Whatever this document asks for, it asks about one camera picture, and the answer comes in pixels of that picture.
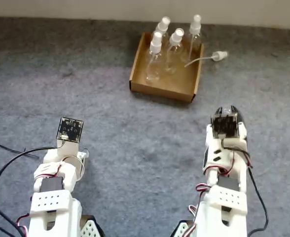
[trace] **gray carpet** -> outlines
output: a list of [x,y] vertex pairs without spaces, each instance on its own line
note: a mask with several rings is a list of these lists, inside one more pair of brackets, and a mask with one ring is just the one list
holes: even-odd
[[[254,236],[290,236],[290,31],[203,26],[205,55],[230,55],[203,63],[197,96],[187,105],[129,91],[140,34],[153,28],[0,18],[0,143],[17,150],[55,145],[61,116],[83,119],[81,147],[91,157],[73,192],[83,213],[95,215],[108,237],[168,237],[179,220],[191,218],[194,186],[205,181],[210,115],[234,104],[246,119],[270,216],[267,231]],[[12,156],[0,149],[0,168]],[[13,219],[29,211],[41,159],[24,157],[1,178],[0,206]],[[248,186],[250,230],[263,226],[264,213],[250,179]],[[14,232],[2,218],[0,225]]]

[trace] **cardboard tray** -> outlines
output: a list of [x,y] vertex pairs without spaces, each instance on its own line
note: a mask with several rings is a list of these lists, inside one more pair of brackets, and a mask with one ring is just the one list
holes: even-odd
[[[145,79],[145,56],[150,45],[150,38],[151,33],[142,34],[130,75],[130,90],[191,103],[198,90],[201,61],[186,68],[179,67],[174,75],[164,74],[158,81],[148,83]],[[194,53],[194,58],[203,57],[203,49],[202,44],[198,52]]]

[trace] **white wall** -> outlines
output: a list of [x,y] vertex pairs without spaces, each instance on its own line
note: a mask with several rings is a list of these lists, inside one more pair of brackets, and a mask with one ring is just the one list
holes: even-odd
[[189,22],[196,13],[208,24],[290,28],[290,0],[0,0],[0,16]]

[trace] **clear plastic bottle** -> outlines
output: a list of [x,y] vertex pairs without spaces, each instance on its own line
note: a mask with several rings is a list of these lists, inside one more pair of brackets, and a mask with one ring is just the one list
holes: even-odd
[[201,16],[194,15],[193,21],[190,24],[188,32],[185,33],[183,42],[186,50],[182,56],[182,61],[185,63],[190,62],[195,58],[194,52],[198,52],[201,46]]
[[166,46],[166,71],[174,74],[181,63],[183,53],[183,45],[181,43],[184,31],[177,28],[169,39],[169,44]]
[[170,18],[168,16],[164,16],[161,19],[161,21],[157,24],[155,29],[155,31],[159,31],[163,35],[161,40],[162,46],[164,46],[169,40],[169,34],[167,32],[169,24]]
[[154,82],[159,80],[162,69],[162,55],[161,55],[161,40],[162,34],[160,31],[153,33],[153,39],[150,42],[150,47],[146,55],[146,80],[147,82]]

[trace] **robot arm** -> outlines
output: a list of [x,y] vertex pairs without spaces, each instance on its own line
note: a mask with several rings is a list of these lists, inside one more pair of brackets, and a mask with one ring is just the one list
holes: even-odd
[[83,121],[61,118],[58,148],[49,150],[34,172],[29,237],[104,236],[93,216],[80,228],[82,207],[71,195],[89,158],[88,151],[78,151],[82,127]]
[[202,170],[207,184],[197,185],[199,203],[189,206],[194,220],[181,221],[171,236],[246,237],[246,178],[251,164],[246,127],[235,107],[226,112],[219,108],[212,116],[206,147]]

